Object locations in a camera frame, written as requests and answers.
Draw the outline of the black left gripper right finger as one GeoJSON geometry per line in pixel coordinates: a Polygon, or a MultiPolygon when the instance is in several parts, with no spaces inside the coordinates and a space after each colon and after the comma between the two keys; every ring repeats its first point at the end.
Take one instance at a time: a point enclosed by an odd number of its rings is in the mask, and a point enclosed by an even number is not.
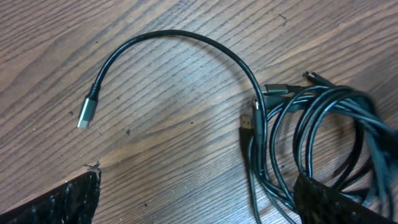
{"type": "Polygon", "coordinates": [[[300,174],[294,201],[303,224],[394,224],[395,222],[300,174]]]}

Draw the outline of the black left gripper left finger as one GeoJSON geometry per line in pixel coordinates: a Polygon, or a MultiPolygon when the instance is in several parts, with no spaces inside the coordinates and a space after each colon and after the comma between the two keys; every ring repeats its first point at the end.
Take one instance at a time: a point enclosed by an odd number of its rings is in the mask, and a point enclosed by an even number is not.
{"type": "Polygon", "coordinates": [[[100,163],[88,165],[88,171],[1,214],[5,224],[90,224],[101,192],[100,163]]]}

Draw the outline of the black USB-C cable silver plug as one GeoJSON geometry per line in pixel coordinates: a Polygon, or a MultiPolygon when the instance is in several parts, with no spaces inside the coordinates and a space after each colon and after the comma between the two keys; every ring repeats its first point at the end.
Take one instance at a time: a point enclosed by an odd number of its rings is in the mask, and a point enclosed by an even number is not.
{"type": "Polygon", "coordinates": [[[205,37],[200,34],[196,34],[193,32],[185,31],[185,30],[158,30],[158,31],[153,31],[153,32],[148,32],[145,34],[138,35],[136,37],[133,37],[127,41],[125,41],[123,44],[121,44],[116,50],[114,50],[111,55],[106,59],[105,63],[102,65],[102,67],[99,70],[99,73],[97,74],[94,83],[92,84],[88,94],[85,96],[85,99],[83,101],[83,104],[81,106],[80,110],[80,115],[78,117],[78,124],[77,127],[80,129],[87,129],[90,122],[93,120],[96,107],[98,104],[98,98],[99,98],[99,92],[101,89],[101,84],[114,63],[114,61],[128,48],[132,47],[135,44],[138,44],[139,42],[148,40],[148,39],[153,39],[153,38],[158,38],[158,37],[166,37],[166,36],[179,36],[179,37],[188,37],[191,39],[198,40],[200,42],[204,42],[221,52],[223,52],[225,55],[227,55],[230,59],[232,59],[234,62],[238,64],[238,66],[243,70],[243,72],[246,74],[246,76],[249,78],[249,81],[252,84],[252,87],[256,93],[256,98],[258,102],[258,110],[260,112],[259,115],[259,120],[260,124],[255,130],[255,140],[256,140],[256,146],[259,150],[261,150],[265,145],[266,145],[266,125],[264,122],[266,121],[266,105],[264,102],[264,97],[261,91],[260,84],[256,80],[252,70],[249,68],[249,66],[244,62],[240,57],[238,57],[233,51],[231,51],[229,48],[225,47],[221,43],[210,39],[208,37],[205,37]]]}

